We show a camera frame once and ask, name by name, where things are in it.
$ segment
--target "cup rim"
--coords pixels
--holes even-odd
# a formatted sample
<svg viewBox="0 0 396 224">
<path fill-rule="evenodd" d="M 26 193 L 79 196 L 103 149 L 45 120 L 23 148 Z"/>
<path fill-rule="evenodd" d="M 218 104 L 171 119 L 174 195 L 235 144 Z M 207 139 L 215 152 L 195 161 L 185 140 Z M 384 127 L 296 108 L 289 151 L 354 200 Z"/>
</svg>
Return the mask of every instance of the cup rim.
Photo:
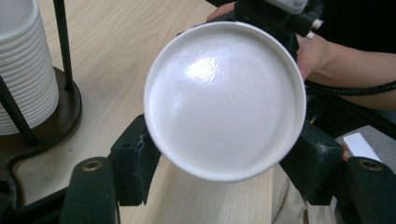
<svg viewBox="0 0 396 224">
<path fill-rule="evenodd" d="M 210 29 L 211 32 L 216 32 L 220 28 L 226 28 L 226 29 L 231 29 L 235 30 L 236 32 L 246 32 L 247 35 L 255 35 L 259 36 L 262 38 L 262 41 L 265 42 L 268 46 L 273 48 L 276 53 L 279 54 L 280 58 L 283 60 L 283 63 L 288 67 L 288 69 L 293 73 L 293 76 L 291 78 L 293 79 L 294 84 L 296 85 L 296 94 L 298 94 L 297 100 L 300 101 L 300 105 L 297 109 L 296 113 L 298 114 L 293 122 L 294 126 L 291 127 L 292 131 L 290 131 L 290 136 L 287 136 L 289 139 L 285 140 L 285 144 L 283 145 L 282 148 L 278 148 L 281 150 L 276 156 L 273 157 L 273 162 L 271 164 L 264 164 L 264 165 L 258 165 L 258 168 L 252 168 L 248 171 L 243 171 L 243 172 L 238 172 L 235 174 L 228 174 L 228 175 L 219 175 L 216 174 L 216 172 L 210 173 L 210 172 L 202 172 L 202 171 L 197 171 L 196 169 L 186 167 L 184 161 L 180 161 L 179 158 L 175 157 L 172 153 L 169 151 L 172 150 L 168 148 L 168 146 L 165 146 L 161 137 L 161 134 L 158 131 L 158 127 L 153 119 L 155 115 L 153 115 L 153 111 L 150 108 L 150 95 L 151 95 L 151 87 L 154 83 L 154 80 L 157 76 L 157 67 L 159 66 L 158 64 L 161 63 L 166 63 L 166 57 L 169 57 L 167 55 L 168 52 L 172 51 L 174 48 L 177 47 L 177 41 L 179 41 L 180 38 L 194 38 L 202 30 L 204 29 Z M 173 40 L 170 41 L 168 45 L 165 46 L 165 48 L 160 52 L 159 56 L 156 58 L 154 61 L 153 65 L 151 66 L 149 72 L 148 72 L 148 78 L 146 81 L 145 85 L 145 91 L 144 91 L 144 111 L 145 111 L 145 118 L 146 118 L 146 123 L 148 126 L 148 131 L 151 135 L 151 138 L 157 148 L 163 153 L 163 155 L 169 159 L 173 164 L 175 164 L 177 167 L 181 168 L 185 172 L 203 178 L 203 179 L 208 179 L 212 181 L 220 181 L 220 182 L 229 182 L 229 181 L 239 181 L 243 179 L 247 179 L 250 177 L 253 177 L 254 175 L 258 175 L 270 167 L 272 167 L 274 164 L 279 162 L 281 159 L 283 159 L 284 156 L 291 150 L 292 146 L 295 144 L 295 141 L 297 140 L 301 129 L 303 128 L 304 124 L 304 114 L 305 114 L 305 92 L 304 92 L 304 81 L 301 77 L 300 71 L 297 67 L 297 64 L 295 61 L 292 59 L 290 54 L 284 49 L 284 47 L 272 36 L 268 35 L 265 33 L 263 30 L 260 30 L 252 25 L 243 23 L 243 22 L 235 22 L 235 21 L 216 21 L 216 22 L 210 22 L 206 23 L 200 26 L 196 26 L 194 28 L 191 28 L 190 30 L 182 33 L 181 35 L 177 36 Z"/>
</svg>

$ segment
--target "hand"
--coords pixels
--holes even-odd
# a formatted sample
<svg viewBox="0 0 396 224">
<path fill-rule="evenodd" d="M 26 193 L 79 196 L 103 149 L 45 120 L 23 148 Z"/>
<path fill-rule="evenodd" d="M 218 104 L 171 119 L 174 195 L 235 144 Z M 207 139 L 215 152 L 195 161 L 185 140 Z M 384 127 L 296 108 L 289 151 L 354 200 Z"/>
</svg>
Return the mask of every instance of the hand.
<svg viewBox="0 0 396 224">
<path fill-rule="evenodd" d="M 211 21 L 214 20 L 217 17 L 220 17 L 222 15 L 228 14 L 233 10 L 233 5 L 235 2 L 231 2 L 229 4 L 222 5 L 221 7 L 218 7 L 212 14 L 210 14 L 207 18 L 206 21 Z"/>
<path fill-rule="evenodd" d="M 207 17 L 206 21 L 230 13 L 234 9 L 234 4 L 235 2 L 232 2 L 218 7 Z M 318 35 L 314 35 L 314 38 L 310 40 L 297 35 L 297 41 L 300 46 L 297 52 L 297 65 L 303 79 L 306 79 L 326 63 L 328 45 L 327 41 Z"/>
<path fill-rule="evenodd" d="M 299 49 L 297 51 L 297 66 L 304 80 L 309 75 L 319 71 L 327 62 L 329 42 L 319 35 L 307 39 L 297 35 Z"/>
</svg>

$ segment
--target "person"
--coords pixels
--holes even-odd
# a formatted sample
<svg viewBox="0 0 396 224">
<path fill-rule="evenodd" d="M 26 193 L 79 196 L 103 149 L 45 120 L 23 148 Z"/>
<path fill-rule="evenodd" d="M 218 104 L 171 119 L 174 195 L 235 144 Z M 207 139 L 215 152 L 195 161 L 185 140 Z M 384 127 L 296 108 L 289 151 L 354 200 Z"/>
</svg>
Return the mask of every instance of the person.
<svg viewBox="0 0 396 224">
<path fill-rule="evenodd" d="M 297 65 L 304 80 L 336 88 L 370 88 L 396 80 L 396 21 L 392 0 L 324 0 L 323 25 L 312 39 L 297 35 Z M 211 21 L 234 10 L 218 7 Z M 373 109 L 396 111 L 396 91 L 343 97 Z M 305 203 L 280 165 L 274 167 L 273 223 L 336 223 L 330 206 Z"/>
</svg>

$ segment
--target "black cable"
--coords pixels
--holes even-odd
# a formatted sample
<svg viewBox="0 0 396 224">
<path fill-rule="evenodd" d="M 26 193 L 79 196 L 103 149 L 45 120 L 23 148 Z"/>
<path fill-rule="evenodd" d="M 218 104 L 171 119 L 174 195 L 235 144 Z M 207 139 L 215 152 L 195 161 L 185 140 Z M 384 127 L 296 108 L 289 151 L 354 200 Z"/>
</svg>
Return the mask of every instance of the black cable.
<svg viewBox="0 0 396 224">
<path fill-rule="evenodd" d="M 314 91 L 318 91 L 320 93 L 329 94 L 329 95 L 366 96 L 366 95 L 384 93 L 387 91 L 394 91 L 396 90 L 396 81 L 376 87 L 362 88 L 362 89 L 335 88 L 335 87 L 323 86 L 309 80 L 305 82 L 305 86 L 308 87 L 309 89 L 313 89 Z"/>
</svg>

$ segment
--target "finger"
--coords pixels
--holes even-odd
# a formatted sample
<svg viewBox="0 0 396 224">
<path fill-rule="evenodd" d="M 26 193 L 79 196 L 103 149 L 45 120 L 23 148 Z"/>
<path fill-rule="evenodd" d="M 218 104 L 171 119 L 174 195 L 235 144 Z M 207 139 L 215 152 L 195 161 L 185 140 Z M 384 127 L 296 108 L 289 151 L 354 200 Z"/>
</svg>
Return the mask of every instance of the finger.
<svg viewBox="0 0 396 224">
<path fill-rule="evenodd" d="M 214 20 L 217 17 L 220 17 L 222 15 L 228 14 L 233 10 L 233 5 L 235 2 L 225 4 L 221 7 L 218 7 L 212 14 L 210 14 L 207 18 L 206 21 L 211 21 Z"/>
</svg>

